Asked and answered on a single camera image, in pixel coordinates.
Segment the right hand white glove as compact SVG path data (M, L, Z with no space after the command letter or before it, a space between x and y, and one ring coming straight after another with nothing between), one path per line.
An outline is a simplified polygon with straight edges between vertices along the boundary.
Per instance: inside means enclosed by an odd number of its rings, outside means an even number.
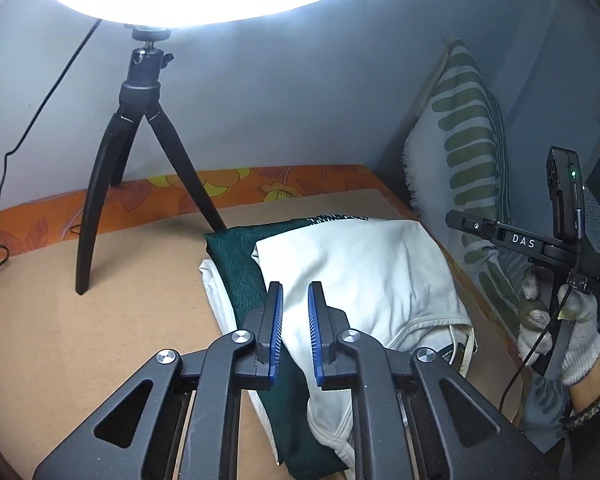
M548 289L535 266L524 271L521 282L522 298L519 304L519 332L517 346L521 359L530 356L528 365L533 365L540 356L553 348L553 339L546 333L540 344L531 351L542 330L550 322L550 312L541 299L541 292ZM597 300L573 289L558 318L573 322L570 341L560 364L560 380L566 387L580 382L600 357L600 332L597 328Z

